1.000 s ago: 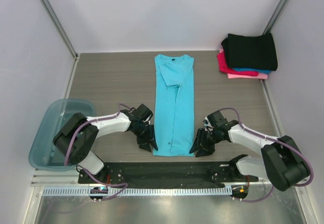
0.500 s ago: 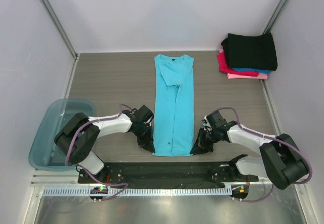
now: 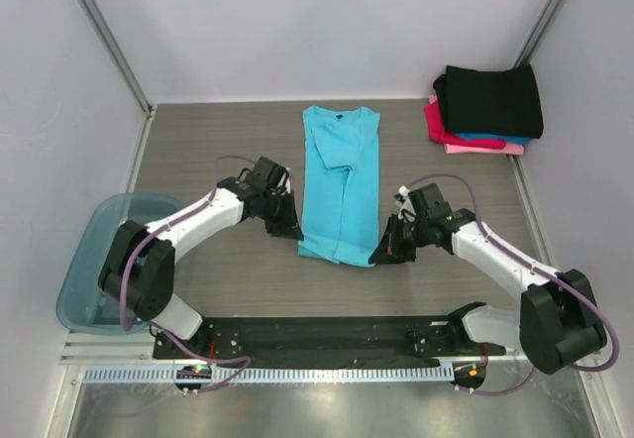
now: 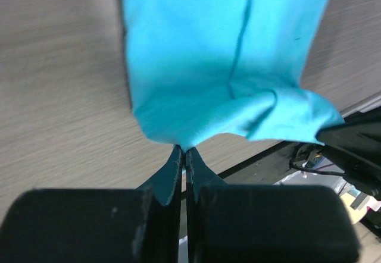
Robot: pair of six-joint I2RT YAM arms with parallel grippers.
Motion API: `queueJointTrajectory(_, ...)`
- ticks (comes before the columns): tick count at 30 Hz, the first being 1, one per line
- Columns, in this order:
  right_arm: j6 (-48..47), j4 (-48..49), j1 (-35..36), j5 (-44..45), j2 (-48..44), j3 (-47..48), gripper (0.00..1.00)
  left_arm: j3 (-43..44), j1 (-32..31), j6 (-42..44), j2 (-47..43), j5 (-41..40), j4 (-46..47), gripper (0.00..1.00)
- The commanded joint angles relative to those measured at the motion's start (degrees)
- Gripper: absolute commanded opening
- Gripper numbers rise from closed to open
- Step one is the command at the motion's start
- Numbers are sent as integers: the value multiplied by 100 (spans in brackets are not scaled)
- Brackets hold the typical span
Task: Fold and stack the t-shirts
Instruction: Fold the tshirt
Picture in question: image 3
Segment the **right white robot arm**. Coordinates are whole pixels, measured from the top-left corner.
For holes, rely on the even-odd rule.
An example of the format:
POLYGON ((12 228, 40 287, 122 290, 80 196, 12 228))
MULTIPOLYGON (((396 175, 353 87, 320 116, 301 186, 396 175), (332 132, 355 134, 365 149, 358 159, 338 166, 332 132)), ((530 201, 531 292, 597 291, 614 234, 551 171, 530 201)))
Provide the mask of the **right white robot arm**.
POLYGON ((608 342, 588 278, 578 270, 549 267, 496 235, 474 212, 453 209, 439 186, 400 187, 398 210, 369 258, 372 265, 415 261, 419 249, 435 246, 475 266, 516 299, 514 311, 483 302, 448 316, 447 342, 458 354, 480 344, 522 352, 551 375, 600 351, 608 342))

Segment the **cyan t shirt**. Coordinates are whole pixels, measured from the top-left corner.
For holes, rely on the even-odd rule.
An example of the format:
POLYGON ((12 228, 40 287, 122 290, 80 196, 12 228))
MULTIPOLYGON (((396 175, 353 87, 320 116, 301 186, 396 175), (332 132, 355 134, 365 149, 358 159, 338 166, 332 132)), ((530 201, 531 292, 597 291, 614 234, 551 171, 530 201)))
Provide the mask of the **cyan t shirt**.
POLYGON ((380 238, 380 114, 303 111, 305 173, 298 254, 370 268, 380 238))

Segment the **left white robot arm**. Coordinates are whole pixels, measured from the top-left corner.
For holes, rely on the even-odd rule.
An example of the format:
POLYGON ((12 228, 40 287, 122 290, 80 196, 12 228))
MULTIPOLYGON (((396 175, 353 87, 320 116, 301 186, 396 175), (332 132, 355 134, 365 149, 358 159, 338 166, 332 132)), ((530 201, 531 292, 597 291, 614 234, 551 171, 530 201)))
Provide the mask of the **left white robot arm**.
POLYGON ((123 222, 117 229, 99 288, 117 300, 124 330, 135 322, 157 328, 157 357, 208 359, 210 323, 174 291, 177 263, 215 234, 259 218, 274 238, 299 241, 289 168, 261 157, 236 176, 215 181, 197 201, 156 221, 123 222))

